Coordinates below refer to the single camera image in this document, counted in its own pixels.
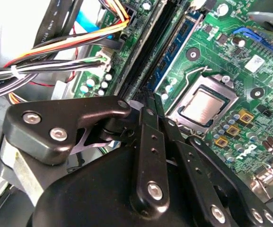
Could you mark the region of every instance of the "white label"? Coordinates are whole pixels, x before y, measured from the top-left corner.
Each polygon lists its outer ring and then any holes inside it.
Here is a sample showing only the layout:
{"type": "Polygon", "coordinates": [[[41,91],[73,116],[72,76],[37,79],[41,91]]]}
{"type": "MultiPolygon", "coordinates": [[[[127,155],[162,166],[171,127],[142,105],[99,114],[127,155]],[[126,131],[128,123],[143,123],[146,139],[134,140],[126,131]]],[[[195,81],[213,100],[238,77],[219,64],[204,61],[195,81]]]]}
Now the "white label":
{"type": "Polygon", "coordinates": [[[264,63],[265,60],[255,54],[253,58],[245,65],[245,68],[252,73],[255,73],[264,63]]]}

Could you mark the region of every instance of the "white connector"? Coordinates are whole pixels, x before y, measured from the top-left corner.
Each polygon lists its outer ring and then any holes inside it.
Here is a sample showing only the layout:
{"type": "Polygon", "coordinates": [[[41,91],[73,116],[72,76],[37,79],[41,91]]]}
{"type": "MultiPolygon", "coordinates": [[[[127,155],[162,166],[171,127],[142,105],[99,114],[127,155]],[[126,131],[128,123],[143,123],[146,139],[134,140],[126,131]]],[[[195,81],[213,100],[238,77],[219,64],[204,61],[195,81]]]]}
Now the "white connector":
{"type": "Polygon", "coordinates": [[[199,10],[201,7],[204,6],[207,0],[193,0],[190,4],[190,7],[199,10]]]}
{"type": "Polygon", "coordinates": [[[103,57],[106,60],[104,61],[104,64],[98,67],[97,73],[94,73],[95,75],[102,77],[106,72],[109,72],[111,69],[111,58],[114,51],[110,48],[103,47],[99,52],[96,53],[96,57],[103,57]]]}

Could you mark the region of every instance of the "wire bundle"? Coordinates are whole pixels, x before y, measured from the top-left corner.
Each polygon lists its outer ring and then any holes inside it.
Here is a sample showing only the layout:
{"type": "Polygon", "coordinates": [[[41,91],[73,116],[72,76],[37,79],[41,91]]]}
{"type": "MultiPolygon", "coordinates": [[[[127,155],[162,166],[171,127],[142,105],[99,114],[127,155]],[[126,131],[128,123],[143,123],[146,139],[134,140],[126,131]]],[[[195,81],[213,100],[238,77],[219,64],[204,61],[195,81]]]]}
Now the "wire bundle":
{"type": "MultiPolygon", "coordinates": [[[[57,11],[57,7],[59,7],[57,0],[51,1],[52,2],[47,9],[47,12],[50,14],[52,12],[52,9],[50,8],[53,8],[57,11]]],[[[39,40],[42,40],[44,36],[44,32],[40,28],[34,48],[30,51],[27,51],[26,53],[23,53],[18,58],[8,62],[3,69],[0,69],[0,96],[11,93],[14,90],[31,82],[38,75],[38,73],[78,71],[87,69],[89,67],[99,67],[103,63],[103,59],[94,59],[91,62],[85,62],[87,59],[83,59],[78,62],[53,60],[56,54],[62,50],[77,48],[79,46],[89,44],[106,46],[106,42],[103,42],[104,39],[106,39],[110,34],[123,30],[129,23],[129,16],[119,0],[100,0],[100,2],[104,3],[104,7],[107,7],[109,11],[117,14],[119,21],[109,27],[100,29],[95,32],[67,35],[73,27],[73,23],[76,19],[82,2],[82,0],[73,1],[69,10],[69,15],[61,32],[58,31],[58,27],[60,27],[60,23],[58,23],[58,25],[55,25],[56,28],[54,33],[49,34],[49,40],[43,43],[39,43],[39,40]]],[[[59,16],[62,17],[60,19],[62,20],[65,18],[66,13],[63,12],[59,16]]],[[[47,19],[44,19],[42,25],[47,25],[47,19]]],[[[25,101],[14,93],[9,94],[9,98],[13,101],[12,103],[25,101]]]]}

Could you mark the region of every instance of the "yellow wire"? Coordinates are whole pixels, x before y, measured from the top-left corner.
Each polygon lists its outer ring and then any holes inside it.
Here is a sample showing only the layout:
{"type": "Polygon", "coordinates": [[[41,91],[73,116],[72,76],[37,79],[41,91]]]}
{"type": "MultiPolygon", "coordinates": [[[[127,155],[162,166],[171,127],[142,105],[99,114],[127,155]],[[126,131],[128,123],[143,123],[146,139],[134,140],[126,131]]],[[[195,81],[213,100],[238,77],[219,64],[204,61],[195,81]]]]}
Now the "yellow wire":
{"type": "Polygon", "coordinates": [[[70,44],[70,43],[73,43],[73,42],[76,42],[76,41],[91,40],[91,39],[96,38],[98,36],[112,34],[112,33],[123,30],[125,27],[127,27],[128,23],[129,23],[129,20],[126,20],[126,21],[124,21],[124,22],[122,22],[122,23],[120,23],[118,25],[113,25],[111,27],[106,27],[106,28],[100,29],[98,31],[88,33],[86,35],[81,35],[81,36],[78,36],[78,37],[75,37],[75,38],[71,38],[70,40],[59,41],[59,42],[56,42],[56,43],[53,43],[53,44],[50,44],[50,45],[35,48],[35,49],[32,49],[32,50],[20,55],[19,58],[23,57],[23,56],[25,56],[27,54],[32,54],[32,53],[35,53],[35,52],[40,52],[40,51],[44,51],[44,50],[47,50],[47,49],[56,48],[58,46],[70,44]]]}
{"type": "Polygon", "coordinates": [[[119,0],[114,0],[116,2],[116,4],[118,5],[119,9],[123,12],[123,15],[125,16],[125,18],[129,18],[126,10],[124,9],[123,5],[120,3],[119,0]]]}
{"type": "Polygon", "coordinates": [[[123,17],[123,14],[121,10],[119,9],[118,5],[113,0],[106,0],[109,4],[109,6],[112,6],[115,10],[121,21],[125,21],[125,18],[123,17]]]}
{"type": "Polygon", "coordinates": [[[12,93],[9,93],[9,99],[14,103],[14,104],[18,104],[20,103],[20,101],[14,97],[14,95],[12,93]]]}

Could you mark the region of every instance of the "black plastic bracket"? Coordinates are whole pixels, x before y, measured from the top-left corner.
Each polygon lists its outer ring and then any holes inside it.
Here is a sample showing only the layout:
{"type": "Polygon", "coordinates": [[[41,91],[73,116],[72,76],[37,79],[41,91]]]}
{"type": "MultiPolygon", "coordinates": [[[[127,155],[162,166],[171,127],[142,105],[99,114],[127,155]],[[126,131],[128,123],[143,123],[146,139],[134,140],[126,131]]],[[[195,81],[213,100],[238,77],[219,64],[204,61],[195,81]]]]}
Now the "black plastic bracket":
{"type": "Polygon", "coordinates": [[[178,126],[171,119],[164,118],[161,121],[166,137],[166,150],[170,151],[168,155],[175,159],[180,170],[187,199],[192,204],[198,226],[237,226],[219,200],[195,149],[184,143],[178,126]],[[221,215],[219,219],[213,216],[215,209],[221,215]]]}
{"type": "Polygon", "coordinates": [[[170,204],[164,136],[156,110],[143,107],[135,145],[131,204],[147,219],[157,219],[170,204]]]}
{"type": "Polygon", "coordinates": [[[190,136],[186,139],[186,143],[194,147],[205,163],[215,170],[210,173],[210,180],[215,186],[222,189],[231,216],[239,226],[273,226],[273,221],[266,218],[266,213],[273,217],[272,211],[203,141],[195,136],[190,136]]]}
{"type": "Polygon", "coordinates": [[[116,96],[23,103],[7,110],[3,133],[12,146],[45,164],[56,165],[67,160],[76,144],[78,129],[105,118],[125,118],[130,112],[130,106],[116,96]],[[26,113],[36,113],[40,122],[26,123],[26,113]],[[64,129],[66,140],[54,140],[49,134],[53,128],[64,129]]]}

